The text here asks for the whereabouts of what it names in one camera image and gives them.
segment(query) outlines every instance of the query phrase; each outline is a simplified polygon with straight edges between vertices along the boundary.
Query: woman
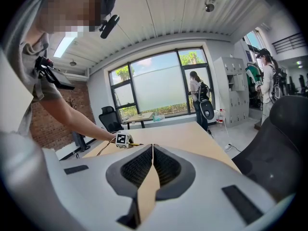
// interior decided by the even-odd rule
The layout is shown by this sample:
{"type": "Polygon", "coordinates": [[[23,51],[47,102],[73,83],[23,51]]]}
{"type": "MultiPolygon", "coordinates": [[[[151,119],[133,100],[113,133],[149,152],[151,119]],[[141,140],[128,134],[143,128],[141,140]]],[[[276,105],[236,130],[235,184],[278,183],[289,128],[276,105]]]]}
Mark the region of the woman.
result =
{"type": "Polygon", "coordinates": [[[263,124],[265,119],[269,117],[270,109],[274,104],[274,99],[271,92],[274,86],[273,76],[276,72],[276,69],[278,69],[278,64],[270,55],[270,52],[267,49],[260,50],[260,53],[257,58],[260,58],[264,65],[263,85],[257,87],[257,91],[262,92],[263,95],[263,110],[261,122],[261,124],[263,124]]]}
{"type": "Polygon", "coordinates": [[[197,98],[198,90],[200,88],[201,82],[203,81],[199,78],[195,71],[191,71],[189,75],[191,77],[190,87],[192,92],[193,106],[197,114],[197,123],[202,126],[205,131],[207,131],[207,119],[201,113],[200,102],[197,98]]]}

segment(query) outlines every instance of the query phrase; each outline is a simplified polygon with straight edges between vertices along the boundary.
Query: floor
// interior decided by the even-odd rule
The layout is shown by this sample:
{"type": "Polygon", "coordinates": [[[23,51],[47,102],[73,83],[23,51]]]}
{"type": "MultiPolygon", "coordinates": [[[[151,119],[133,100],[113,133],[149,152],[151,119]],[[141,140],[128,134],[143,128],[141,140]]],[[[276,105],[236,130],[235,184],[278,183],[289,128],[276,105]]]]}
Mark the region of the floor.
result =
{"type": "MultiPolygon", "coordinates": [[[[228,128],[228,134],[226,132],[225,126],[220,126],[219,124],[214,124],[209,126],[209,129],[212,132],[212,135],[217,142],[218,145],[221,146],[222,149],[225,150],[225,146],[228,143],[231,143],[233,146],[235,146],[238,150],[242,151],[244,150],[247,145],[254,139],[254,137],[257,134],[257,130],[254,129],[255,123],[257,123],[258,120],[254,120],[249,118],[247,122],[237,125],[232,128],[228,128]]],[[[90,148],[84,152],[78,153],[79,158],[82,158],[85,154],[93,150],[96,146],[98,146],[102,141],[96,140],[90,144],[90,148]]],[[[234,158],[237,154],[240,152],[237,151],[234,147],[232,147],[230,150],[227,148],[226,151],[227,155],[230,158],[234,158]]],[[[75,156],[71,156],[68,159],[75,159],[75,156]]]]}

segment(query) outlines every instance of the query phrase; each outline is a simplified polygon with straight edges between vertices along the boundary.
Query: railing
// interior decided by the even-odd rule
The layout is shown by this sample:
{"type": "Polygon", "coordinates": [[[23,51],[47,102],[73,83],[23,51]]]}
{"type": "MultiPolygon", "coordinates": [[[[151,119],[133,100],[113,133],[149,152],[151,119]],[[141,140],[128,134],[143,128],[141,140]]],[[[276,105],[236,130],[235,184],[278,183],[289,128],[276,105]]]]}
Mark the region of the railing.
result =
{"type": "Polygon", "coordinates": [[[274,42],[272,43],[272,45],[274,46],[277,54],[284,51],[289,51],[299,47],[307,46],[302,33],[296,33],[287,38],[274,42]]]}

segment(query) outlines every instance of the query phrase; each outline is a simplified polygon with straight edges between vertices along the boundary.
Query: desk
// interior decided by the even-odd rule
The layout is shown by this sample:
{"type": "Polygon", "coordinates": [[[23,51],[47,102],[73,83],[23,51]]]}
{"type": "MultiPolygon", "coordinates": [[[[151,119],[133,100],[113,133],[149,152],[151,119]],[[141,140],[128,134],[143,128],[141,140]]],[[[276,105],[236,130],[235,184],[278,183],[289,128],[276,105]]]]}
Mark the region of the desk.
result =
{"type": "MultiPolygon", "coordinates": [[[[213,140],[196,122],[156,128],[132,129],[129,133],[132,135],[135,143],[170,146],[191,153],[212,157],[239,171],[237,166],[215,142],[215,140],[213,140]]],[[[107,143],[107,141],[102,142],[91,152],[86,154],[84,158],[96,156],[107,143]]],[[[109,144],[102,151],[101,156],[104,154],[119,152],[121,150],[125,149],[117,148],[115,144],[109,144]]],[[[138,205],[141,222],[143,222],[154,209],[155,194],[158,189],[159,179],[157,172],[152,165],[147,177],[138,189],[138,205]]]]}
{"type": "Polygon", "coordinates": [[[131,122],[136,122],[136,121],[140,121],[142,128],[145,128],[143,121],[151,119],[152,115],[153,115],[153,112],[148,112],[148,113],[136,114],[136,115],[132,116],[130,119],[127,119],[125,121],[125,123],[127,124],[127,129],[129,129],[129,124],[131,122]]]}

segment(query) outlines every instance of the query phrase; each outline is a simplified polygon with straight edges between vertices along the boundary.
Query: backpack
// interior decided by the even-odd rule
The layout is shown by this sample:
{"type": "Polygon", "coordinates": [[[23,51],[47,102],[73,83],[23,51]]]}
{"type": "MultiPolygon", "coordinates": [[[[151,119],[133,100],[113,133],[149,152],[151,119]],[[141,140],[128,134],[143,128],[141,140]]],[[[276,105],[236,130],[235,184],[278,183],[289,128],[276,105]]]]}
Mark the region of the backpack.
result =
{"type": "Polygon", "coordinates": [[[272,97],[274,101],[281,98],[282,96],[286,95],[284,92],[284,89],[286,89],[286,76],[287,74],[283,72],[281,68],[278,68],[277,70],[274,69],[274,67],[271,66],[272,70],[274,71],[273,76],[273,90],[271,91],[272,97]]]}
{"type": "Polygon", "coordinates": [[[212,103],[209,100],[209,95],[209,87],[205,83],[201,82],[198,89],[198,101],[200,102],[201,113],[207,120],[214,118],[214,109],[212,103]]]}

